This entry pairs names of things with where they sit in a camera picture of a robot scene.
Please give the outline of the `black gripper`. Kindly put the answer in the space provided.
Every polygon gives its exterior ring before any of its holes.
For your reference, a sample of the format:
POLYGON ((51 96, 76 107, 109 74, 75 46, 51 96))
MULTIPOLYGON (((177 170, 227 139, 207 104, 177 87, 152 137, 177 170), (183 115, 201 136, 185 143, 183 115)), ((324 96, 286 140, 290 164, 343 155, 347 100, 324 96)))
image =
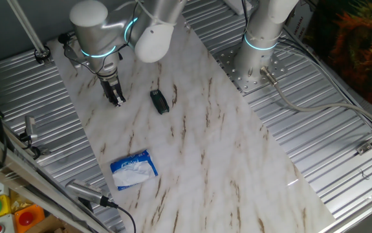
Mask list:
POLYGON ((120 87, 118 76, 102 78, 101 85, 110 103, 114 104, 117 107, 120 107, 125 102, 125 98, 122 94, 122 91, 118 89, 120 87))

